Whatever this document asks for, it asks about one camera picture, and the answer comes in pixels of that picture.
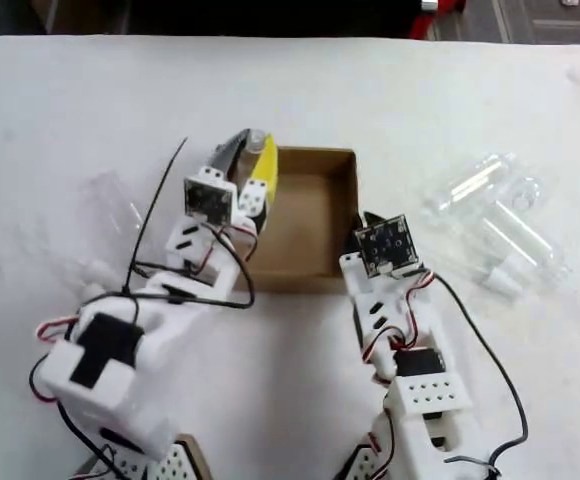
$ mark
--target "cardboard box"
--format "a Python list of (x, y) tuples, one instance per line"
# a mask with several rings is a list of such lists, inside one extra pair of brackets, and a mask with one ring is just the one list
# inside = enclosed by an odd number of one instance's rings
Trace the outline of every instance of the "cardboard box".
[(279, 147), (278, 160), (277, 196), (249, 263), (255, 288), (345, 292), (339, 257), (358, 211), (354, 152)]

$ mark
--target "black cable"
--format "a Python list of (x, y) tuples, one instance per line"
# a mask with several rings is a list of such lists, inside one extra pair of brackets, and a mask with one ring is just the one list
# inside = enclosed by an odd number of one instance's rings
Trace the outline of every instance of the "black cable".
[[(112, 447), (110, 445), (108, 445), (107, 443), (103, 447), (101, 447), (102, 453), (106, 452), (108, 450), (110, 451), (110, 459), (112, 460), (112, 463), (114, 463), (115, 453), (114, 453), (114, 450), (112, 449)], [(82, 474), (76, 474), (76, 475), (73, 475), (72, 477), (70, 477), (68, 480), (72, 480), (72, 479), (74, 479), (74, 477), (79, 478), (79, 480), (92, 480), (94, 478), (100, 478), (100, 477), (103, 477), (105, 475), (108, 475), (109, 473), (110, 473), (110, 468), (108, 468), (107, 470), (104, 470), (101, 473), (93, 473), (90, 475), (85, 474), (85, 476), (81, 476)]]
[(123, 292), (129, 291), (130, 277), (132, 276), (132, 267), (134, 267), (134, 262), (137, 259), (137, 252), (139, 251), (139, 245), (141, 245), (141, 240), (143, 239), (143, 234), (146, 231), (146, 226), (148, 225), (148, 221), (150, 220), (150, 216), (152, 215), (152, 211), (154, 210), (154, 207), (157, 204), (157, 200), (159, 199), (159, 195), (161, 194), (161, 189), (163, 188), (163, 184), (166, 182), (166, 178), (168, 177), (168, 173), (170, 173), (170, 169), (172, 168), (172, 164), (174, 163), (174, 160), (177, 158), (177, 155), (179, 155), (181, 148), (183, 148), (183, 146), (185, 145), (187, 140), (188, 140), (188, 137), (184, 138), (181, 141), (181, 143), (179, 144), (179, 146), (177, 147), (177, 149), (175, 150), (174, 155), (172, 155), (172, 158), (170, 158), (170, 161), (168, 162), (168, 166), (166, 167), (165, 171), (163, 172), (163, 175), (161, 176), (161, 181), (159, 182), (159, 185), (157, 186), (157, 190), (154, 192), (154, 196), (152, 197), (152, 202), (150, 203), (150, 207), (148, 208), (148, 211), (146, 213), (146, 217), (143, 219), (143, 223), (141, 223), (141, 229), (139, 230), (139, 235), (137, 236), (137, 241), (134, 245), (134, 250), (132, 251), (132, 257), (130, 259), (130, 264), (128, 265), (128, 273), (126, 275), (126, 281), (123, 284), (123, 287), (121, 289)]
[(108, 457), (106, 457), (105, 453), (103, 453), (103, 450), (101, 450), (94, 443), (92, 443), (92, 440), (90, 440), (88, 437), (86, 437), (86, 435), (81, 430), (79, 430), (79, 428), (70, 419), (68, 412), (66, 412), (66, 409), (61, 404), (61, 402), (57, 402), (57, 408), (59, 409), (59, 415), (61, 415), (61, 419), (66, 424), (66, 427), (68, 427), (68, 430), (70, 430), (74, 434), (75, 437), (77, 437), (79, 440), (81, 440), (81, 442), (86, 447), (88, 447), (88, 449), (92, 453), (94, 453), (96, 455), (96, 457), (99, 460), (101, 460), (106, 465), (106, 467), (108, 467), (108, 469), (112, 473), (115, 474), (115, 476), (119, 480), (130, 480), (123, 473), (121, 473), (121, 470), (119, 470), (119, 468), (117, 468), (117, 466), (114, 464), (113, 461), (111, 461)]
[[(514, 403), (517, 406), (517, 410), (519, 411), (519, 418), (521, 420), (521, 435), (513, 440), (510, 440), (508, 442), (501, 444), (492, 452), (492, 454), (490, 455), (490, 459), (488, 460), (488, 464), (491, 465), (493, 468), (496, 468), (495, 463), (496, 463), (497, 459), (504, 452), (506, 452), (507, 450), (509, 450), (512, 447), (516, 447), (517, 445), (522, 444), (523, 442), (525, 442), (528, 439), (528, 419), (526, 417), (526, 412), (523, 408), (523, 404), (521, 403), (521, 398), (519, 397), (519, 393), (517, 392), (517, 389), (514, 386), (514, 383), (510, 379), (508, 372), (506, 371), (503, 364), (501, 363), (501, 361), (499, 360), (497, 355), (494, 353), (494, 351), (492, 350), (490, 345), (488, 345), (488, 342), (486, 342), (485, 338), (483, 338), (483, 335), (481, 335), (481, 332), (479, 331), (479, 329), (475, 325), (474, 321), (472, 320), (472, 317), (470, 317), (470, 314), (468, 313), (467, 308), (465, 307), (465, 305), (463, 304), (463, 302), (459, 298), (459, 295), (457, 295), (457, 293), (454, 291), (454, 289), (450, 286), (450, 284), (441, 275), (439, 275), (438, 273), (435, 273), (434, 276), (437, 280), (439, 280), (441, 282), (441, 284), (446, 288), (446, 290), (448, 290), (450, 295), (452, 295), (452, 298), (454, 299), (456, 304), (461, 309), (461, 313), (463, 313), (463, 316), (465, 317), (466, 321), (470, 325), (470, 328), (472, 328), (472, 331), (474, 332), (474, 334), (477, 336), (477, 338), (481, 342), (481, 345), (483, 345), (483, 348), (485, 348), (486, 352), (488, 352), (488, 354), (490, 355), (490, 358), (492, 358), (492, 361), (495, 363), (495, 365), (499, 369), (499, 372), (501, 372), (503, 379), (505, 380), (506, 384), (508, 385), (508, 388), (510, 389), (510, 393), (512, 394), (512, 398), (514, 399)], [(495, 471), (491, 470), (490, 473), (488, 474), (487, 480), (494, 480), (496, 477), (497, 477), (496, 470)]]
[(34, 375), (37, 372), (37, 369), (39, 368), (39, 366), (48, 357), (48, 355), (49, 354), (46, 353), (43, 357), (41, 357), (39, 360), (37, 360), (37, 363), (34, 364), (32, 369), (30, 369), (30, 373), (28, 374), (28, 385), (30, 386), (30, 390), (32, 390), (32, 394), (35, 397), (37, 397), (37, 399), (39, 399), (45, 403), (53, 403), (57, 399), (55, 397), (47, 397), (47, 396), (43, 395), (42, 393), (39, 392), (39, 390), (37, 389), (37, 386), (34, 384)]
[(230, 302), (224, 300), (214, 300), (210, 298), (198, 298), (198, 297), (184, 297), (181, 295), (167, 295), (161, 293), (123, 293), (123, 292), (105, 292), (101, 295), (98, 295), (94, 298), (91, 298), (87, 302), (85, 302), (82, 306), (88, 305), (90, 303), (96, 302), (98, 300), (102, 300), (104, 298), (109, 297), (128, 297), (134, 298), (137, 300), (146, 299), (146, 300), (164, 300), (166, 302), (173, 302), (173, 303), (200, 303), (204, 305), (214, 305), (218, 307), (228, 307), (228, 308), (236, 308), (240, 310), (245, 310), (250, 308), (254, 305), (255, 302), (255, 288), (254, 282), (252, 281), (252, 277), (250, 272), (248, 271), (248, 267), (246, 266), (245, 262), (241, 259), (241, 257), (234, 251), (234, 249), (228, 244), (228, 242), (222, 237), (220, 233), (214, 230), (212, 227), (206, 224), (201, 224), (204, 228), (210, 230), (212, 235), (215, 237), (217, 242), (224, 247), (230, 256), (237, 262), (243, 276), (246, 280), (246, 284), (248, 285), (248, 293), (249, 299), (246, 303), (239, 303), (239, 302)]

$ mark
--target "white tabletop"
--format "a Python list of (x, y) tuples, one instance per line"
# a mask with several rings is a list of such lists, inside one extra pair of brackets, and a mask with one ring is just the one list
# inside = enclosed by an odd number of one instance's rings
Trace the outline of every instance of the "white tabletop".
[[(416, 211), (426, 179), (483, 152), (515, 152), (539, 172), (540, 221), (570, 278), (513, 305), (456, 286), (528, 410), (530, 441), (501, 458), (506, 478), (580, 478), (580, 47), (37, 37), (0, 38), (0, 479), (65, 478), (86, 457), (27, 390), (44, 351), (33, 328), (77, 301), (26, 245), (95, 254), (83, 181), (116, 170), (143, 205), (187, 135), (151, 225), (163, 238), (176, 177), (249, 126), (284, 145), (353, 148), (360, 204), (386, 216)], [(437, 294), (494, 447), (518, 432), (509, 393)], [(186, 348), (180, 420), (218, 479), (331, 478), (380, 408), (343, 297), (260, 295), (253, 311), (194, 324)]]

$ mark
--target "white robotic arm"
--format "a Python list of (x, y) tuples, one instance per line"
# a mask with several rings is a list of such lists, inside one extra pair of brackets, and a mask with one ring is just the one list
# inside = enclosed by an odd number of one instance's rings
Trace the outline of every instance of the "white robotic arm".
[[(373, 380), (387, 393), (371, 431), (337, 478), (495, 478), (499, 472), (494, 461), (502, 452), (493, 456), (484, 445), (443, 328), (445, 318), (425, 290), (438, 277), (419, 262), (405, 217), (372, 217), (373, 225), (356, 232), (358, 248), (339, 262), (354, 307), (362, 359), (373, 365)], [(520, 414), (527, 437), (522, 408)]]
[[(247, 142), (251, 136), (245, 131), (233, 140)], [(233, 155), (229, 143), (211, 165), (224, 161), (226, 150)], [(273, 144), (271, 151), (276, 155)], [(230, 160), (231, 165), (238, 158)], [(132, 292), (90, 299), (40, 370), (42, 381), (79, 425), (155, 460), (165, 457), (180, 434), (164, 400), (182, 336), (209, 309), (247, 308), (254, 300), (249, 284), (249, 302), (228, 301), (245, 273), (235, 247), (254, 250), (275, 179), (266, 181), (255, 169), (239, 191), (225, 178), (228, 168), (211, 165), (185, 179), (185, 214), (167, 241), (165, 265), (134, 261), (136, 271), (156, 273)], [(268, 170), (276, 177), (276, 169)]]

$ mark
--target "wire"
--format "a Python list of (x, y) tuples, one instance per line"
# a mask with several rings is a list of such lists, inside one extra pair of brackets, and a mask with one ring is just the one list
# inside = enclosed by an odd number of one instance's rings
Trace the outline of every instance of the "wire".
[(410, 296), (413, 294), (413, 292), (426, 288), (433, 281), (434, 274), (431, 270), (428, 270), (427, 273), (424, 274), (424, 276), (420, 278), (417, 283), (410, 287), (406, 292), (406, 306), (408, 307), (408, 318), (410, 319), (410, 324), (412, 326), (412, 339), (405, 345), (397, 346), (397, 350), (408, 350), (416, 346), (417, 340), (419, 339), (419, 326), (417, 324), (417, 318), (414, 315), (414, 310), (412, 310), (412, 306), (410, 305)]
[[(252, 247), (250, 247), (250, 250), (248, 250), (248, 253), (244, 257), (246, 262), (248, 260), (250, 260), (252, 255), (254, 255), (254, 252), (257, 250), (257, 245), (258, 245), (257, 235), (254, 232), (248, 230), (247, 228), (239, 227), (236, 225), (227, 225), (227, 226), (221, 227), (221, 229), (219, 230), (219, 234), (223, 234), (223, 232), (226, 229), (236, 230), (238, 232), (245, 233), (246, 235), (249, 235), (250, 237), (252, 237), (253, 245), (252, 245)], [(133, 270), (135, 273), (143, 276), (144, 278), (148, 278), (148, 275), (143, 270), (140, 270), (140, 269), (138, 270), (137, 266), (146, 267), (146, 268), (155, 268), (157, 270), (163, 270), (166, 272), (176, 273), (176, 274), (182, 275), (184, 277), (189, 276), (189, 274), (199, 275), (205, 269), (206, 265), (208, 264), (208, 260), (210, 259), (210, 255), (214, 251), (214, 246), (216, 243), (217, 243), (216, 240), (214, 240), (212, 242), (212, 244), (210, 245), (210, 247), (208, 248), (208, 250), (204, 254), (203, 258), (201, 259), (201, 262), (199, 262), (199, 265), (196, 268), (192, 268), (192, 269), (185, 268), (185, 267), (184, 268), (174, 268), (174, 267), (169, 267), (168, 265), (163, 265), (161, 263), (144, 262), (143, 260), (136, 260), (134, 262), (135, 267)]]
[(363, 360), (364, 363), (368, 363), (370, 361), (370, 357), (372, 356), (372, 353), (374, 352), (374, 348), (377, 345), (377, 341), (379, 340), (379, 338), (384, 333), (389, 332), (391, 330), (395, 330), (399, 334), (399, 336), (401, 338), (403, 338), (403, 332), (401, 331), (401, 329), (399, 327), (396, 327), (394, 325), (386, 325), (381, 330), (379, 330), (379, 332), (375, 335), (375, 337), (368, 344), (368, 346), (365, 348), (365, 350), (363, 350), (363, 352), (361, 353), (361, 359)]
[(43, 363), (43, 361), (46, 359), (47, 356), (48, 354), (46, 353), (43, 357), (37, 360), (37, 363), (35, 363), (32, 369), (30, 370), (30, 373), (28, 374), (28, 385), (30, 386), (30, 390), (32, 391), (32, 394), (37, 398), (37, 400), (43, 403), (54, 403), (57, 401), (55, 397), (48, 397), (46, 395), (43, 395), (42, 393), (39, 392), (37, 386), (34, 384), (35, 373), (37, 372), (37, 369)]
[(134, 298), (137, 300), (142, 300), (142, 299), (145, 299), (145, 300), (164, 300), (166, 302), (172, 302), (172, 303), (200, 303), (203, 305), (214, 305), (214, 306), (218, 306), (218, 307), (236, 308), (236, 309), (240, 309), (240, 310), (245, 310), (245, 309), (250, 308), (252, 305), (254, 305), (256, 294), (255, 294), (254, 283), (252, 281), (252, 277), (250, 276), (250, 272), (248, 272), (248, 268), (247, 268), (246, 264), (244, 263), (243, 259), (234, 251), (234, 249), (228, 244), (228, 242), (221, 236), (221, 234), (216, 232), (212, 227), (210, 227), (209, 225), (207, 225), (205, 223), (203, 223), (201, 225), (204, 228), (207, 228), (208, 230), (210, 230), (210, 232), (215, 237), (217, 242), (228, 251), (230, 256), (232, 256), (232, 258), (234, 258), (234, 260), (239, 265), (241, 273), (243, 273), (243, 276), (246, 280), (246, 284), (248, 286), (249, 299), (247, 302), (245, 302), (245, 303), (230, 302), (230, 301), (224, 301), (224, 300), (214, 300), (214, 299), (210, 299), (210, 298), (185, 297), (182, 295), (167, 295), (167, 294), (161, 294), (161, 293), (105, 292), (105, 293), (102, 293), (101, 295), (98, 295), (94, 298), (91, 298), (90, 300), (85, 302), (82, 305), (82, 307), (84, 307), (90, 303), (96, 302), (98, 300), (102, 300), (104, 298), (128, 297), (128, 298)]
[[(437, 280), (439, 280), (439, 282), (441, 282), (441, 284), (446, 288), (448, 293), (450, 293), (450, 295), (452, 296), (452, 298), (454, 299), (456, 304), (459, 306), (459, 309), (461, 310), (461, 313), (463, 313), (463, 316), (465, 317), (466, 321), (468, 322), (468, 325), (470, 325), (470, 328), (472, 328), (472, 331), (477, 336), (477, 339), (479, 339), (479, 342), (481, 342), (481, 345), (483, 345), (483, 348), (485, 348), (486, 352), (488, 352), (488, 354), (490, 355), (490, 358), (492, 358), (492, 361), (499, 369), (501, 376), (503, 377), (503, 379), (506, 382), (506, 385), (508, 385), (508, 388), (510, 389), (510, 393), (512, 394), (512, 398), (514, 399), (514, 403), (517, 406), (517, 410), (519, 411), (519, 418), (521, 420), (521, 435), (513, 440), (502, 443), (492, 452), (492, 454), (490, 455), (490, 459), (488, 460), (488, 465), (491, 465), (493, 468), (495, 468), (495, 464), (496, 464), (498, 458), (504, 452), (506, 452), (507, 450), (509, 450), (512, 447), (516, 447), (517, 445), (522, 444), (523, 442), (525, 442), (528, 439), (528, 418), (526, 417), (526, 412), (525, 412), (525, 409), (523, 408), (523, 404), (521, 403), (521, 398), (519, 397), (519, 393), (517, 392), (517, 389), (514, 386), (514, 383), (510, 379), (508, 372), (506, 371), (503, 364), (501, 363), (501, 361), (499, 360), (497, 355), (494, 353), (494, 351), (492, 350), (490, 345), (488, 345), (488, 342), (486, 342), (485, 338), (483, 338), (483, 335), (481, 335), (481, 332), (479, 331), (476, 324), (472, 320), (472, 317), (470, 317), (470, 314), (468, 313), (468, 309), (465, 307), (465, 305), (463, 304), (463, 302), (459, 298), (459, 295), (454, 291), (454, 289), (450, 286), (450, 284), (441, 275), (439, 275), (438, 273), (435, 273), (434, 278), (436, 278)], [(497, 474), (491, 470), (490, 473), (488, 474), (487, 480), (494, 480), (496, 477), (497, 477)]]
[(501, 476), (501, 471), (497, 467), (490, 465), (488, 462), (484, 462), (483, 460), (479, 460), (478, 458), (466, 457), (465, 455), (457, 455), (456, 457), (446, 458), (443, 461), (443, 463), (456, 463), (456, 462), (469, 462), (474, 463), (476, 465), (481, 465), (482, 467), (487, 468), (496, 477)]
[(252, 255), (254, 255), (254, 252), (257, 251), (257, 247), (259, 246), (259, 238), (257, 237), (257, 235), (253, 231), (248, 230), (247, 228), (244, 227), (239, 227), (237, 225), (228, 225), (225, 228), (230, 228), (232, 230), (236, 230), (237, 232), (245, 233), (246, 235), (252, 238), (252, 247), (250, 247), (250, 250), (245, 256), (246, 262), (250, 260), (250, 258), (252, 258)]
[(55, 340), (52, 337), (57, 335), (57, 332), (51, 333), (49, 335), (44, 335), (46, 330), (48, 330), (49, 328), (61, 327), (63, 325), (69, 325), (69, 324), (74, 323), (78, 320), (79, 320), (79, 317), (70, 316), (70, 317), (57, 318), (56, 320), (51, 320), (48, 322), (43, 322), (41, 325), (39, 325), (36, 328), (34, 335), (35, 335), (35, 337), (37, 337), (37, 339), (41, 340), (42, 342), (54, 343)]
[(123, 292), (129, 291), (130, 277), (132, 276), (132, 268), (134, 267), (135, 260), (137, 259), (137, 252), (139, 251), (139, 245), (141, 245), (141, 240), (143, 240), (143, 235), (146, 231), (146, 226), (148, 225), (148, 221), (150, 220), (150, 216), (152, 215), (152, 211), (154, 210), (154, 207), (157, 204), (157, 200), (159, 199), (159, 195), (161, 194), (161, 189), (163, 188), (163, 184), (166, 182), (166, 178), (168, 177), (168, 174), (170, 173), (170, 169), (172, 168), (172, 164), (174, 163), (174, 160), (177, 158), (177, 155), (179, 155), (179, 152), (181, 151), (181, 149), (183, 148), (183, 146), (185, 145), (187, 140), (188, 140), (188, 137), (184, 138), (181, 141), (181, 143), (179, 144), (179, 146), (177, 147), (177, 149), (175, 150), (174, 155), (172, 155), (172, 157), (170, 158), (170, 161), (168, 162), (168, 166), (166, 167), (165, 171), (163, 172), (163, 175), (161, 176), (161, 180), (159, 181), (159, 185), (157, 186), (157, 189), (154, 192), (154, 196), (152, 197), (152, 202), (150, 203), (150, 207), (148, 207), (148, 211), (146, 213), (146, 218), (141, 223), (141, 229), (139, 230), (139, 235), (137, 236), (137, 241), (134, 244), (134, 250), (132, 251), (132, 257), (130, 259), (130, 264), (128, 265), (128, 273), (126, 275), (126, 281), (123, 284), (123, 288), (121, 289)]
[(94, 443), (92, 443), (92, 440), (90, 440), (81, 430), (79, 430), (79, 428), (70, 419), (68, 412), (66, 412), (66, 409), (61, 404), (61, 402), (57, 402), (57, 408), (59, 409), (59, 415), (61, 415), (61, 419), (66, 424), (66, 427), (68, 427), (68, 430), (70, 430), (75, 437), (81, 440), (81, 442), (86, 447), (88, 447), (88, 449), (92, 453), (94, 453), (97, 456), (97, 458), (108, 467), (110, 472), (114, 473), (119, 480), (130, 480), (123, 473), (121, 473), (121, 470), (117, 468), (114, 462), (112, 462), (108, 457), (105, 456), (105, 454), (100, 448), (98, 448)]
[[(107, 443), (101, 447), (101, 452), (105, 452), (109, 450), (110, 451), (110, 459), (112, 460), (112, 462), (114, 463), (114, 450), (112, 449), (112, 447), (110, 445), (108, 445)], [(103, 477), (104, 475), (107, 475), (108, 473), (110, 473), (110, 467), (108, 467), (107, 470), (104, 470), (103, 472), (100, 473), (80, 473), (78, 475), (73, 475), (72, 477), (68, 478), (68, 480), (90, 480), (92, 478), (99, 478), (99, 477)]]
[(394, 457), (394, 450), (395, 450), (395, 441), (394, 441), (394, 425), (392, 423), (392, 413), (390, 412), (389, 408), (384, 408), (384, 412), (386, 412), (386, 417), (388, 417), (388, 422), (390, 423), (390, 453), (388, 454), (388, 458), (386, 461), (377, 468), (372, 475), (370, 475), (370, 480), (377, 480), (384, 476), (388, 471), (388, 467), (390, 466), (390, 462), (392, 462), (392, 458)]

